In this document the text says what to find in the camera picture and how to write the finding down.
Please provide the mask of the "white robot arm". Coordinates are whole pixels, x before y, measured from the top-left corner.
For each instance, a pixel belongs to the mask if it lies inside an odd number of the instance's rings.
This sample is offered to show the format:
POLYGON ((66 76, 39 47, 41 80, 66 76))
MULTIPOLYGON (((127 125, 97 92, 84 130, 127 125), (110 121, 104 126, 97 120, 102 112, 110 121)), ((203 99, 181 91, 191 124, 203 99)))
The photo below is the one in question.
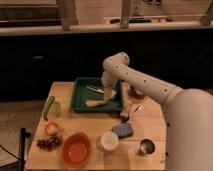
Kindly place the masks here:
POLYGON ((213 171, 213 95, 183 89, 129 67, 125 52, 103 61, 102 83, 123 80, 157 102, 166 122, 166 171, 213 171))

